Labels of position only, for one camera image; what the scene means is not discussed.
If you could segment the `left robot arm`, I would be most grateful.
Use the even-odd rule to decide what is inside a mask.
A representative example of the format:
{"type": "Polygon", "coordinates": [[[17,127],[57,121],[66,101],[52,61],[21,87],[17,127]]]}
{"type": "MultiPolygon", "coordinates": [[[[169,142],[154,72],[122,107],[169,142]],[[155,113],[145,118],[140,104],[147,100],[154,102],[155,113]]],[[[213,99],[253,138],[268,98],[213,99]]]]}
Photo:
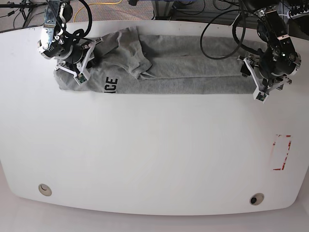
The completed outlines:
{"type": "Polygon", "coordinates": [[[296,52],[293,42],[287,33],[285,22],[273,8],[275,0],[240,0],[239,16],[232,26],[232,36],[237,43],[233,53],[240,48],[259,57],[258,61],[253,58],[239,57],[243,62],[241,73],[250,75],[256,85],[253,97],[256,100],[265,101],[272,90],[282,90],[285,83],[291,84],[290,75],[294,75],[300,65],[301,56],[296,52]],[[254,50],[245,46],[241,38],[236,35],[236,27],[242,22],[246,29],[246,17],[251,14],[258,18],[257,34],[260,39],[267,43],[266,51],[254,50]]]}

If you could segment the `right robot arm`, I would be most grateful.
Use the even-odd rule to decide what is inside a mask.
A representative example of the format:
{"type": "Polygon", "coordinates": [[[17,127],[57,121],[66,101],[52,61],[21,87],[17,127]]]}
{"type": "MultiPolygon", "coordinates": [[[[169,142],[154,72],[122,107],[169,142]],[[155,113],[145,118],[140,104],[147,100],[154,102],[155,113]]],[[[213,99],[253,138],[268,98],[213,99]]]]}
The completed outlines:
{"type": "Polygon", "coordinates": [[[92,13],[84,0],[80,2],[87,10],[86,30],[67,31],[67,23],[73,15],[69,0],[47,0],[41,38],[38,41],[38,52],[45,59],[56,59],[55,70],[69,73],[79,85],[90,79],[87,69],[95,64],[94,49],[102,42],[101,38],[87,38],[92,28],[92,13]]]}

